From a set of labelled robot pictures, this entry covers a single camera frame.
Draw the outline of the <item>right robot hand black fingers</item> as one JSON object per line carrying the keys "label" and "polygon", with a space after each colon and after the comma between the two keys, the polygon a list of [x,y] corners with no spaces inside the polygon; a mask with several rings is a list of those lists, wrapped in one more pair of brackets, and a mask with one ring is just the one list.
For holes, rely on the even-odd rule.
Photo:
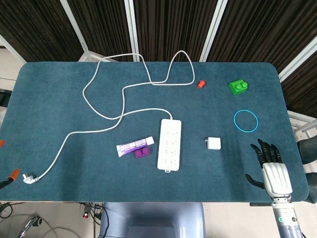
{"label": "right robot hand black fingers", "polygon": [[263,181],[256,181],[246,174],[247,181],[253,186],[264,189],[271,199],[290,200],[293,189],[287,167],[282,161],[278,148],[261,139],[258,139],[258,143],[259,146],[251,144],[251,148],[259,161]]}

